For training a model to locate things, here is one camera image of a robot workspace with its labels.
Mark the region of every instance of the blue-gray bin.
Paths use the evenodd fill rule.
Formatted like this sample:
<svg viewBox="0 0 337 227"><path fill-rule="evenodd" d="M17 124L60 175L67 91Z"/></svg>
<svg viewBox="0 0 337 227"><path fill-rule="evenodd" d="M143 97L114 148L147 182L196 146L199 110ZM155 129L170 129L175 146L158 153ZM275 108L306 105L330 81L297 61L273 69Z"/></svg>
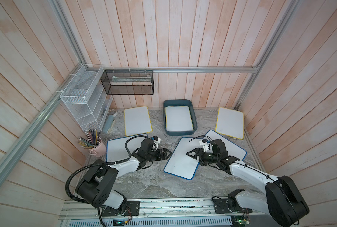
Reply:
<svg viewBox="0 0 337 227"><path fill-rule="evenodd" d="M166 128L166 107L172 106L188 106L190 110L191 120L193 122L192 131L167 131ZM196 122L195 112L193 110L193 104L188 99L175 99L175 100L166 100L163 102L163 125L166 130L167 135L192 135L198 129L198 123Z"/></svg>

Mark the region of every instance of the whiteboard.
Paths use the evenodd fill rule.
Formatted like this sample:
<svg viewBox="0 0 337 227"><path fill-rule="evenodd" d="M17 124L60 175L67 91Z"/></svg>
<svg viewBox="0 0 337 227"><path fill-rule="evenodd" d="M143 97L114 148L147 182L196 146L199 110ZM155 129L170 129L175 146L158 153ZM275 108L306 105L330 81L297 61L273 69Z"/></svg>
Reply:
<svg viewBox="0 0 337 227"><path fill-rule="evenodd" d="M193 139L188 137L182 137L177 144L174 152L172 153L170 160L167 162L163 171L187 180L193 179L196 169L199 165L199 158L196 160L187 156L186 153L200 148L199 141L202 139Z"/></svg>
<svg viewBox="0 0 337 227"><path fill-rule="evenodd" d="M243 112L219 107L215 131L236 139L244 139Z"/></svg>
<svg viewBox="0 0 337 227"><path fill-rule="evenodd" d="M188 106L170 106L165 108L167 131L193 131Z"/></svg>
<svg viewBox="0 0 337 227"><path fill-rule="evenodd" d="M247 152L243 148L239 147L238 145L231 142L229 139L214 132L213 130L209 130L206 135L212 138L213 140L221 139L225 143L225 148L227 149L228 155L230 156L234 156L234 157L239 158L240 160L243 160L245 156L247 155Z"/></svg>
<svg viewBox="0 0 337 227"><path fill-rule="evenodd" d="M107 142L107 162L116 162L123 160L128 157L128 152L124 147L124 144L127 140L134 136L123 137L119 139L111 139ZM130 153L134 152L135 149L141 147L141 142L144 140L144 137L137 137L128 142L127 147Z"/></svg>
<svg viewBox="0 0 337 227"><path fill-rule="evenodd" d="M134 107L124 110L126 136L152 132L148 107Z"/></svg>

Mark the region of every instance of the gray marble surface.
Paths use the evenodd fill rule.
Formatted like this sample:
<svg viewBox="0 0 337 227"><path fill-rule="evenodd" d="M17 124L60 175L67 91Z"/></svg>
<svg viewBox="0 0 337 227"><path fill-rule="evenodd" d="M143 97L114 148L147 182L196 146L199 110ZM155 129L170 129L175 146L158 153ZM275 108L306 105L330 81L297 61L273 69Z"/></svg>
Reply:
<svg viewBox="0 0 337 227"><path fill-rule="evenodd" d="M149 110L149 113L153 131L148 134L148 137L158 136L161 138L159 148L167 148L170 151L174 151L182 136L169 136L165 133L162 110ZM188 137L205 135L208 130L215 129L217 109L195 109L195 115L198 129ZM107 143L110 139L125 137L123 111L118 111L115 119L116 123L110 134L102 134L104 143ZM227 138L246 150L247 156L244 162L256 167L247 142L245 140ZM98 158L91 157L89 163L93 163L96 159ZM248 182L209 166L198 166L198 170L192 180L182 179L163 171L166 162L154 162L148 169L131 172L117 178L113 189L124 194L127 198L227 196L228 193L238 188L259 192L257 188Z"/></svg>

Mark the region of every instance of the pink pencil cup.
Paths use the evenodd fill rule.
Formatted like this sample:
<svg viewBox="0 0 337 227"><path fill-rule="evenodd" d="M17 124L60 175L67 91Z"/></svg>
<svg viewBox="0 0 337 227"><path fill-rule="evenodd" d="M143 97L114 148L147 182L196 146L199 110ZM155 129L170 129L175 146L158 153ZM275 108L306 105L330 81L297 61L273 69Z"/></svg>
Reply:
<svg viewBox="0 0 337 227"><path fill-rule="evenodd" d="M89 149L89 151L90 151L89 154L94 155L96 157L101 157L106 153L107 148L105 144L102 143L102 139L99 139L99 145L96 148Z"/></svg>

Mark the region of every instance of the wooden wall panel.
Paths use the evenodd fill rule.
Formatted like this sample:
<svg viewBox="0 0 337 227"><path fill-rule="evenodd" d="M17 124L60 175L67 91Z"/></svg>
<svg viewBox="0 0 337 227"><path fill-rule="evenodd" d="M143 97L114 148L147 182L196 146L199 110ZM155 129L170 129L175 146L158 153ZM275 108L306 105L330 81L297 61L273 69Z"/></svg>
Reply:
<svg viewBox="0 0 337 227"><path fill-rule="evenodd" d="M77 63L48 0L0 0L0 161ZM57 224L87 156L80 136L59 105L0 188L0 226Z"/></svg>
<svg viewBox="0 0 337 227"><path fill-rule="evenodd" d="M300 225L337 226L337 1L302 2L240 110L266 171L309 205Z"/></svg>
<svg viewBox="0 0 337 227"><path fill-rule="evenodd" d="M290 1L60 2L90 62L119 67L256 65ZM109 60L99 57L101 52ZM118 108L157 108L182 98L194 107L233 107L248 78L247 73L160 73L153 96L113 98Z"/></svg>

